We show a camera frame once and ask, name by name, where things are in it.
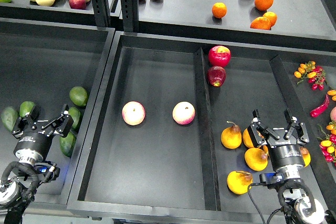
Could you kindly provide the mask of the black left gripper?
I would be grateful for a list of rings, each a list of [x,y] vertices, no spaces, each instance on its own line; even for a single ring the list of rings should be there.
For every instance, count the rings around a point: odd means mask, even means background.
[[[49,121],[36,121],[38,116],[39,106],[35,105],[30,113],[19,116],[13,127],[12,135],[18,139],[13,153],[20,163],[45,161],[53,137],[66,137],[74,122],[68,104],[64,104],[59,116]]]

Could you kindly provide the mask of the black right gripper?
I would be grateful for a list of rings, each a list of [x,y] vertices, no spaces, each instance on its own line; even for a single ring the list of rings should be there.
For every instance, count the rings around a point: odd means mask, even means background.
[[[306,125],[292,115],[289,109],[284,111],[288,126],[285,128],[284,140],[271,128],[265,126],[258,110],[253,110],[253,120],[247,131],[254,147],[267,145],[272,168],[275,172],[285,169],[299,170],[305,167],[300,145],[309,143]]]

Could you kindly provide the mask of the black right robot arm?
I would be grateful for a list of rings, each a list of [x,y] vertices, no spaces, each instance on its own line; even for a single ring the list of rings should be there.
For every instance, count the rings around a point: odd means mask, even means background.
[[[271,128],[261,122],[257,110],[253,111],[247,131],[254,147],[268,148],[273,170],[261,174],[259,184],[276,190],[286,223],[335,223],[335,212],[324,210],[299,174],[305,166],[300,149],[309,142],[306,125],[289,110],[284,115],[288,125]]]

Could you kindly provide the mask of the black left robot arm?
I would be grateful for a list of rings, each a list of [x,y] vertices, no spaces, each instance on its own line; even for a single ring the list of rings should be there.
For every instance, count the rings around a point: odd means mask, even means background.
[[[66,137],[73,119],[65,104],[61,113],[50,120],[40,120],[39,109],[34,106],[24,116],[11,117],[8,124],[17,139],[14,155],[1,175],[1,223],[21,223],[23,214],[35,200],[42,184],[58,178],[60,168],[46,159],[55,136]]]

